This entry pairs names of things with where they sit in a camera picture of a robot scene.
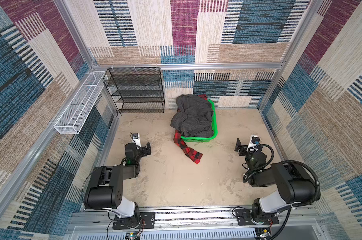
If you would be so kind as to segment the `green plastic basket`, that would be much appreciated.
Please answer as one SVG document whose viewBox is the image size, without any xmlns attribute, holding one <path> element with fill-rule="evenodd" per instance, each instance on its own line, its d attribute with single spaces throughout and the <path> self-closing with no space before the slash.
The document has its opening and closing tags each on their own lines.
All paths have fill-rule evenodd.
<svg viewBox="0 0 362 240">
<path fill-rule="evenodd" d="M 218 130 L 217 130 L 215 104 L 214 104 L 214 102 L 212 100 L 207 100 L 207 101 L 211 103 L 211 108 L 213 110 L 212 124 L 211 124 L 213 135 L 211 137 L 209 137 L 209 138 L 202 138 L 202 137 L 188 137 L 187 138 L 187 137 L 181 136 L 181 139 L 184 140 L 185 142 L 208 143 L 209 141 L 216 138 L 216 136 L 218 134 Z"/>
</svg>

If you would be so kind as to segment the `dark grey striped shirt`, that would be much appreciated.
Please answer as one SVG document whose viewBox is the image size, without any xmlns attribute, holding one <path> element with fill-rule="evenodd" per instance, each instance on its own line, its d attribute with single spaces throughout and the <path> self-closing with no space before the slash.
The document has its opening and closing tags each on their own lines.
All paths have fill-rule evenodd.
<svg viewBox="0 0 362 240">
<path fill-rule="evenodd" d="M 206 95 L 180 95 L 176 98 L 177 112 L 170 126 L 186 138 L 210 138 L 212 128 L 212 104 Z"/>
</svg>

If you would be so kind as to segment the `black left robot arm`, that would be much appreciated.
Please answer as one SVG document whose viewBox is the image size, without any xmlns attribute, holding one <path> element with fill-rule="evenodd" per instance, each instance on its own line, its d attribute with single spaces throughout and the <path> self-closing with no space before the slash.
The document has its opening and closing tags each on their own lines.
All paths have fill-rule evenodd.
<svg viewBox="0 0 362 240">
<path fill-rule="evenodd" d="M 138 204 L 123 196 L 123 182 L 139 176 L 141 159 L 151 153 L 149 142 L 143 147 L 134 142 L 128 143 L 125 145 L 125 158 L 119 165 L 94 168 L 83 197 L 86 209 L 106 210 L 114 214 L 113 222 L 117 224 L 114 229 L 142 228 L 145 220 Z"/>
</svg>

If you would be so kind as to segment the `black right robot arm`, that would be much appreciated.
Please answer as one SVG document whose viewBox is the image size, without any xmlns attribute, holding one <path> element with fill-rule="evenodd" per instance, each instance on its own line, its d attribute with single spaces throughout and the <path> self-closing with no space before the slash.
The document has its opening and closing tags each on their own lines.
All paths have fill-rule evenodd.
<svg viewBox="0 0 362 240">
<path fill-rule="evenodd" d="M 252 135 L 248 145 L 237 139 L 234 150 L 245 158 L 243 183 L 253 188 L 277 187 L 270 195 L 254 200 L 251 208 L 233 208 L 232 215 L 240 226 L 278 224 L 279 213 L 320 199 L 320 182 L 315 172 L 299 161 L 273 163 L 273 148 L 261 144 L 258 136 Z"/>
</svg>

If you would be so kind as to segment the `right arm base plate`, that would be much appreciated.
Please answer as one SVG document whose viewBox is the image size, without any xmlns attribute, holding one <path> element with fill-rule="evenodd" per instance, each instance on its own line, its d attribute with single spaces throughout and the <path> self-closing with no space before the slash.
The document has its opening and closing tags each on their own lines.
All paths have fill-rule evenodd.
<svg viewBox="0 0 362 240">
<path fill-rule="evenodd" d="M 232 215 L 237 219 L 239 226 L 279 224 L 277 214 L 274 213 L 256 213 L 251 209 L 234 208 L 232 209 Z"/>
</svg>

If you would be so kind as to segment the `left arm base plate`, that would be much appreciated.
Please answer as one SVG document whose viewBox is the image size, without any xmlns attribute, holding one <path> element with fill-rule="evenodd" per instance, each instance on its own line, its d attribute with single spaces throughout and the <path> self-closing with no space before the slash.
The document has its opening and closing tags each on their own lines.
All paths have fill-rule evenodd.
<svg viewBox="0 0 362 240">
<path fill-rule="evenodd" d="M 139 230 L 139 229 L 153 229 L 156 220 L 155 212 L 143 212 L 134 214 L 130 218 L 115 217 L 113 221 L 113 230 Z"/>
</svg>

